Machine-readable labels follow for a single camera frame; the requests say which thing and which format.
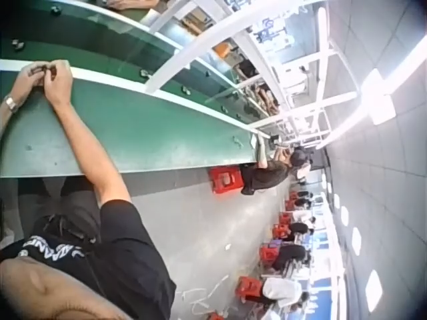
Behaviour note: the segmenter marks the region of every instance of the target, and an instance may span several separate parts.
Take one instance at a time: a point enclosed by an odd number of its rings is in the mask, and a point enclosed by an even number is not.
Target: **black shirt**
[[[280,161],[268,161],[265,169],[257,168],[256,164],[240,167],[245,187],[262,190],[275,187],[288,176],[288,167]]]
[[[169,320],[175,283],[133,204],[101,208],[101,243],[80,247],[35,226],[29,239],[0,251],[0,262],[27,255],[80,280],[133,319]]]
[[[279,255],[272,267],[283,271],[289,260],[303,261],[306,258],[306,248],[303,245],[284,245],[279,249]]]
[[[302,235],[308,232],[308,226],[304,222],[291,223],[289,229],[292,233],[301,233]]]
[[[239,69],[242,70],[243,74],[247,78],[252,78],[253,76],[258,74],[258,70],[255,69],[254,65],[251,61],[245,59],[239,63]]]

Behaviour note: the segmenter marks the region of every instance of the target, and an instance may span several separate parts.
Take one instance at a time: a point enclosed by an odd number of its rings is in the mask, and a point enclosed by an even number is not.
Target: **hand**
[[[10,96],[13,101],[18,105],[22,104],[27,100],[32,88],[38,84],[45,75],[45,66],[48,62],[37,61],[30,65],[26,65],[19,72],[15,83],[13,84]]]
[[[116,9],[116,10],[126,10],[126,9],[145,9],[148,8],[148,3],[146,0],[107,0],[107,7]]]
[[[71,104],[73,74],[67,60],[55,60],[48,64],[44,86],[45,96],[54,109]]]

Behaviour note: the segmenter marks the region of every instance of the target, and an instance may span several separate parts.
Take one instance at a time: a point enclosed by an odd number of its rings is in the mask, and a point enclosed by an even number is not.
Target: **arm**
[[[266,156],[266,145],[264,144],[264,138],[258,135],[258,168],[267,169],[268,161]]]
[[[95,186],[101,204],[114,199],[130,202],[131,197],[119,171],[71,105],[73,75],[68,61],[54,61],[49,67],[56,68],[56,76],[52,80],[50,70],[46,70],[46,98],[62,124],[81,170]]]
[[[116,10],[126,9],[152,9],[159,0],[108,0],[107,7]]]
[[[16,104],[16,108],[20,108],[24,104],[32,88],[43,78],[44,72],[41,67],[44,65],[46,65],[46,62],[34,62],[25,66],[19,72],[10,94],[6,96],[6,98],[11,98],[12,103]],[[6,104],[6,98],[0,105],[0,140],[13,114],[10,106]]]

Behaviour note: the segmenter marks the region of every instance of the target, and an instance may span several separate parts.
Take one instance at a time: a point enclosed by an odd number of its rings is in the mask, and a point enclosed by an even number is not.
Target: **white shirt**
[[[302,287],[297,281],[270,277],[262,287],[262,294],[269,299],[277,300],[278,306],[283,308],[300,300]]]
[[[311,210],[295,210],[292,213],[292,216],[294,217],[295,221],[302,221],[308,220],[312,217],[312,211]]]

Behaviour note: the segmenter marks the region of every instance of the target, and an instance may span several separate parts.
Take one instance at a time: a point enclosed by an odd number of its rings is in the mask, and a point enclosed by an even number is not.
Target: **seated worker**
[[[312,207],[312,202],[309,199],[306,198],[298,198],[294,201],[295,207],[297,209],[310,209]]]
[[[258,162],[240,165],[244,182],[243,195],[253,195],[255,190],[269,189],[279,185],[288,176],[292,167],[306,162],[306,154],[295,151],[287,154],[280,147],[276,149],[273,160],[268,161],[264,138],[258,136]]]
[[[282,238],[282,241],[295,241],[295,236],[297,234],[305,235],[307,233],[310,233],[310,235],[313,235],[314,228],[309,228],[307,223],[304,222],[294,222],[289,225],[290,233],[287,237]]]
[[[240,76],[242,80],[256,76],[258,74],[258,70],[255,69],[252,62],[249,59],[246,59],[244,56],[242,56],[242,58],[244,60],[235,65],[233,70]]]
[[[306,250],[303,245],[284,245],[279,249],[279,255],[272,264],[272,268],[283,273],[288,263],[292,260],[302,262],[304,265],[309,264],[312,260],[310,250]]]
[[[41,178],[18,180],[24,239],[0,251],[2,319],[169,320],[176,286],[119,171],[71,104],[68,61],[22,69],[0,106],[0,137],[38,84],[85,176],[66,178],[57,203]]]
[[[302,307],[309,298],[310,294],[302,291],[299,282],[269,277],[262,285],[259,297],[247,295],[244,300],[262,303],[265,308],[277,303],[280,308],[290,306],[291,310],[295,311],[298,307]]]

